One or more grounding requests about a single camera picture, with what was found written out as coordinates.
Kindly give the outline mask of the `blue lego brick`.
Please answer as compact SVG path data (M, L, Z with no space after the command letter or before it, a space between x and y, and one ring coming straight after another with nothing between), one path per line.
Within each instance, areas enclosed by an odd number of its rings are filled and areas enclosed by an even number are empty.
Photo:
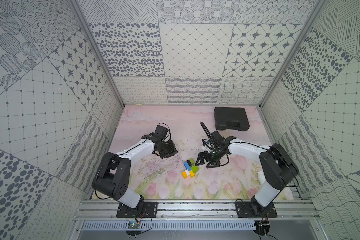
M184 166L185 166L186 170L191 171L192 166L188 165L187 161L184 162Z

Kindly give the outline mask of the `yellow lego brick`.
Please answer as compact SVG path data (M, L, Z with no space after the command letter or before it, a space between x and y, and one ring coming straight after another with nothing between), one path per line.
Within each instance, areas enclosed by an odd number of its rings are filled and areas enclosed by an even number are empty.
M189 177L190 175L187 175L187 174L186 174L186 170L185 170L185 171L182 172L182 176L183 176L184 179L186 179L186 178Z

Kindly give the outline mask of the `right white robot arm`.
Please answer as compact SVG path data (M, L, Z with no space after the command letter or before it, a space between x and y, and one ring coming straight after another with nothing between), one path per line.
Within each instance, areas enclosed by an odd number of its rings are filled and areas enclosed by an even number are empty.
M262 166L261 188L251 198L253 208L264 210L282 190L299 174L299 169L289 154L280 144L262 147L248 143L234 136L224 138L219 132L207 134L208 139L202 140L203 152L199 152L196 166L207 165L207 168L218 168L224 164L220 159L231 154L257 161Z

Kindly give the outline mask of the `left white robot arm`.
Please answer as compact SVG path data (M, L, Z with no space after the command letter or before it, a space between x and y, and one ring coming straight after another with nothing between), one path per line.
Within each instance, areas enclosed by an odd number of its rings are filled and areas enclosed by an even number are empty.
M132 211L142 211L144 197L129 187L133 165L145 156L153 154L161 159L170 158L178 153L172 140L170 127L159 123L153 133L142 136L132 147L119 153L108 152L103 155L92 188L98 199L98 193L106 199L113 199Z

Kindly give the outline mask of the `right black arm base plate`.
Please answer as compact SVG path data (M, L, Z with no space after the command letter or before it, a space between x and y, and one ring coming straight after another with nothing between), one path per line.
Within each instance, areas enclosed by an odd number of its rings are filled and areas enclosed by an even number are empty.
M236 199L234 202L238 218L276 218L278 216L273 202L266 207L252 197L250 201Z

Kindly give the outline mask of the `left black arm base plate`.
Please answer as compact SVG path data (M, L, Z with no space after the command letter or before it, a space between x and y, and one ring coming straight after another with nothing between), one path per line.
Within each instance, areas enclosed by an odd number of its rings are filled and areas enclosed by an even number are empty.
M141 196L141 199L135 208L120 203L117 211L117 218L156 218L157 210L158 202L146 202L144 197Z

